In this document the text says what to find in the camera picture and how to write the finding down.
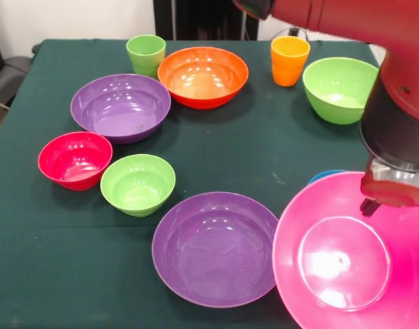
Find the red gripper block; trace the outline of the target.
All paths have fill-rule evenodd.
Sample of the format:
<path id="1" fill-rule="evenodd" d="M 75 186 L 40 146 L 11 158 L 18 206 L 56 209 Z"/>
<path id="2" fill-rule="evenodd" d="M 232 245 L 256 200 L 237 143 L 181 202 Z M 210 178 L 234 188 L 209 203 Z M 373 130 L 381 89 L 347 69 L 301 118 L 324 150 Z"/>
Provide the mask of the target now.
<path id="1" fill-rule="evenodd" d="M 360 189 L 366 197 L 359 207 L 365 217 L 371 217 L 381 205 L 419 206 L 419 187 L 392 180 L 375 180 L 372 172 L 364 174 Z"/>

